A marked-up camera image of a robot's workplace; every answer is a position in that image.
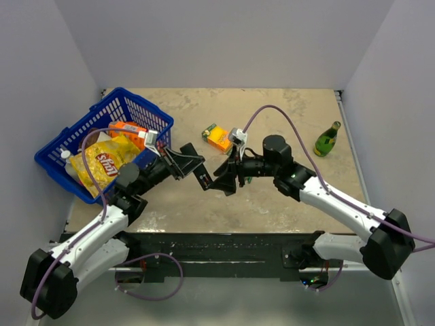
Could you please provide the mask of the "black remote control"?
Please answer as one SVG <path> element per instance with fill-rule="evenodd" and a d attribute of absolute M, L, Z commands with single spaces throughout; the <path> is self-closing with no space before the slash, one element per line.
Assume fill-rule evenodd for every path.
<path fill-rule="evenodd" d="M 204 191 L 207 191 L 212 186 L 213 179 L 203 164 L 200 164 L 193 173 Z"/>

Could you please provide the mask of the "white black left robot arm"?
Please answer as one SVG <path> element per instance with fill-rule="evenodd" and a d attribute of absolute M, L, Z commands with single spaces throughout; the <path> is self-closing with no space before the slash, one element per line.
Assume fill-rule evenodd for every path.
<path fill-rule="evenodd" d="M 147 202 L 140 196 L 168 177 L 183 179 L 203 166 L 204 157 L 191 143 L 179 151 L 164 146 L 145 168 L 125 164 L 115 182 L 115 193 L 84 228 L 50 250 L 34 251 L 27 262 L 20 295 L 31 303 L 31 318 L 57 319 L 72 306 L 78 293 L 107 269 L 123 263 L 136 265 L 139 247 L 116 235 L 134 222 Z"/>

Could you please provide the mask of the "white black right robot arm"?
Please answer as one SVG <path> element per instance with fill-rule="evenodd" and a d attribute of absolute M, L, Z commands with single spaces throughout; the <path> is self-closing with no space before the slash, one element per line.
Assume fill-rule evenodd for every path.
<path fill-rule="evenodd" d="M 376 209 L 328 185 L 317 173 L 294 161 L 292 148 L 282 136 L 265 137 L 260 156 L 248 156 L 234 146 L 214 175 L 211 188 L 227 196 L 243 187 L 247 177 L 270 177 L 284 196 L 319 209 L 353 231 L 352 236 L 320 234 L 302 251 L 309 266 L 317 267 L 329 259 L 354 261 L 391 280 L 415 249 L 403 212 Z"/>

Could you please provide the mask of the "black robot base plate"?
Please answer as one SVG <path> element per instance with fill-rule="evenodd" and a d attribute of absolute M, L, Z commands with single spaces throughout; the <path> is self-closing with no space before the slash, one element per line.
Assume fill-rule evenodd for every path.
<path fill-rule="evenodd" d="M 116 239 L 128 248 L 135 281 L 162 283 L 166 278 L 277 278 L 323 287 L 338 260 L 326 261 L 312 249 L 320 232 L 293 233 L 130 233 Z"/>

